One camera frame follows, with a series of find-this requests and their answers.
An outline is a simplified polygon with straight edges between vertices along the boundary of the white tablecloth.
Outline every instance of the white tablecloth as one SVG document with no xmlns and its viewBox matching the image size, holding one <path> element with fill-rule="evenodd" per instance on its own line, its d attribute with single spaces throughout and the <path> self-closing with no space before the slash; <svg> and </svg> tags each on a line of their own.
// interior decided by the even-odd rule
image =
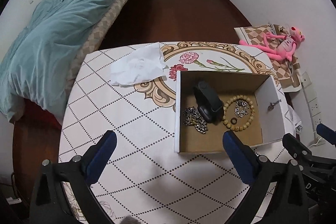
<svg viewBox="0 0 336 224">
<path fill-rule="evenodd" d="M 110 86 L 109 64 L 145 45 L 86 56 L 68 101 L 59 162 L 83 155 L 106 130 L 113 130 L 117 148 L 91 190 L 115 223 L 127 215 L 147 224 L 224 223 L 249 187 L 224 154 L 174 153 L 174 70 L 181 69 L 177 65 L 189 70 L 216 70 L 209 62 L 212 60 L 243 72 L 270 74 L 278 84 L 274 69 L 266 54 L 253 47 L 169 42 L 161 44 L 170 67 L 165 70 L 166 77 L 127 88 Z M 181 59 L 187 52 L 197 53 L 197 62 L 189 64 Z M 289 132 L 291 122 L 280 85 L 278 92 L 283 96 L 279 107 Z M 281 142 L 260 146 L 255 153 L 276 162 L 290 159 Z M 71 188 L 68 184 L 65 188 L 77 219 L 85 222 Z M 262 218 L 273 189 L 271 185 L 254 221 Z"/>
</svg>

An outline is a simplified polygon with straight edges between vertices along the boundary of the power outlet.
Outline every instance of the power outlet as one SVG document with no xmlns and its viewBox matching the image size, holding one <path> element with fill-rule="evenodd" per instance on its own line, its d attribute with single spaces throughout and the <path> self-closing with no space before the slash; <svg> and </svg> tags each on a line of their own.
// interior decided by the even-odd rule
<svg viewBox="0 0 336 224">
<path fill-rule="evenodd" d="M 308 103 L 308 108 L 311 117 L 321 112 L 319 103 L 317 102 L 317 98 Z"/>
<path fill-rule="evenodd" d="M 311 84 L 311 80 L 308 75 L 308 72 L 305 71 L 303 75 L 301 76 L 301 83 L 304 89 Z"/>
<path fill-rule="evenodd" d="M 322 122 L 321 113 L 314 115 L 311 118 L 311 121 L 313 123 L 313 130 L 316 131 L 316 127 L 318 126 L 318 124 L 320 124 Z"/>
<path fill-rule="evenodd" d="M 304 92 L 304 95 L 306 97 L 307 102 L 311 102 L 312 100 L 317 98 L 317 94 L 316 94 L 316 91 L 314 90 L 314 85 L 313 84 L 307 86 L 303 90 L 303 92 Z"/>
</svg>

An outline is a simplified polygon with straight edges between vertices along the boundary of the white box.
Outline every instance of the white box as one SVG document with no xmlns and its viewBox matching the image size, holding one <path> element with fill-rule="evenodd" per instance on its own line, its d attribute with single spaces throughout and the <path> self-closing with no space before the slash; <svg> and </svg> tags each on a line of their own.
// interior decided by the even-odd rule
<svg viewBox="0 0 336 224">
<path fill-rule="evenodd" d="M 174 152 L 177 153 L 216 153 L 224 152 L 222 136 L 228 129 L 219 123 L 208 124 L 209 131 L 201 134 L 192 126 L 183 124 L 182 114 L 186 107 L 197 107 L 192 87 L 200 80 L 206 81 L 217 92 L 219 98 L 226 102 L 234 95 L 246 95 L 255 107 L 251 126 L 235 132 L 239 139 L 251 147 L 281 140 L 286 132 L 285 113 L 280 104 L 268 111 L 270 102 L 280 99 L 277 87 L 270 75 L 252 73 L 215 72 L 215 71 L 178 71 L 176 77 L 176 115 Z M 234 115 L 235 103 L 227 110 L 226 119 Z M 238 118 L 237 125 L 243 125 L 249 115 Z"/>
</svg>

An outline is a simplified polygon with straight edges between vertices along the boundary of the checkered cloth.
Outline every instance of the checkered cloth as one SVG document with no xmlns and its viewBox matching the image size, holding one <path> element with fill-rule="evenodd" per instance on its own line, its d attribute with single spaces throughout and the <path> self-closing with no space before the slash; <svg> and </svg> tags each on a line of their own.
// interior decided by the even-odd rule
<svg viewBox="0 0 336 224">
<path fill-rule="evenodd" d="M 259 27 L 245 27 L 241 28 L 245 32 L 245 37 L 249 39 L 248 44 L 265 46 L 263 41 L 263 34 L 267 32 L 274 33 L 276 35 L 288 35 L 286 29 L 279 25 L 262 25 Z M 279 45 L 279 39 L 269 39 L 269 47 L 275 50 Z M 300 68 L 300 64 L 296 56 L 293 55 L 292 62 L 288 60 L 279 61 L 271 60 L 273 68 L 277 72 L 277 77 L 283 88 L 293 86 L 294 88 L 300 85 L 300 81 L 295 71 Z"/>
</svg>

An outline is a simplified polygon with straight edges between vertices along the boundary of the wooden floor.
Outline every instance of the wooden floor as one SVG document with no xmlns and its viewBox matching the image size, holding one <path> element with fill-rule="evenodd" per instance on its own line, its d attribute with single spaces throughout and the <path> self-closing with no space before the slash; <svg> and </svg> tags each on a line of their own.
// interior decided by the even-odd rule
<svg viewBox="0 0 336 224">
<path fill-rule="evenodd" d="M 129 0 L 100 49 L 157 41 L 238 43 L 234 27 L 249 26 L 228 0 Z M 30 197 L 44 159 L 57 161 L 60 130 L 22 119 L 15 124 L 13 165 L 16 185 Z"/>
<path fill-rule="evenodd" d="M 100 49 L 165 41 L 238 43 L 234 27 L 250 26 L 229 0 L 129 0 Z"/>
</svg>

